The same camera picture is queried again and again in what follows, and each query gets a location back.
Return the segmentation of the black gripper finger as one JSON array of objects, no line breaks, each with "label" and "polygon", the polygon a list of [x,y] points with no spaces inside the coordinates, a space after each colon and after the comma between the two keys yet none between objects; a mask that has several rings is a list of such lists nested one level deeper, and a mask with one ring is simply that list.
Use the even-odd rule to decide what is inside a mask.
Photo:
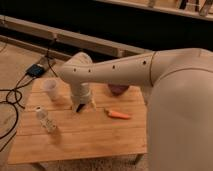
[{"label": "black gripper finger", "polygon": [[85,106],[85,104],[79,104],[76,112],[79,113],[84,108],[84,106]]}]

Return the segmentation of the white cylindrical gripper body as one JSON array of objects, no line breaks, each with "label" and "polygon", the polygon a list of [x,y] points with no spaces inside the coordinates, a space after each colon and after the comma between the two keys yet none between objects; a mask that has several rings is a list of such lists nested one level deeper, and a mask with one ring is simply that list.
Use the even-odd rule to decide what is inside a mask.
[{"label": "white cylindrical gripper body", "polygon": [[80,104],[87,104],[92,99],[92,91],[88,83],[71,85],[70,90],[74,108],[77,108]]}]

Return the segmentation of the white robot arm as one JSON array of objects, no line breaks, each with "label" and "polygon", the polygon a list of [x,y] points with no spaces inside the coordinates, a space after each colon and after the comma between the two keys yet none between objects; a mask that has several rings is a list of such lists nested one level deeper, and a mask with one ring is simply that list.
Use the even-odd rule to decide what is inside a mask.
[{"label": "white robot arm", "polygon": [[213,171],[212,51],[153,51],[100,63],[80,52],[62,65],[59,77],[77,104],[91,99],[91,83],[150,88],[149,171]]}]

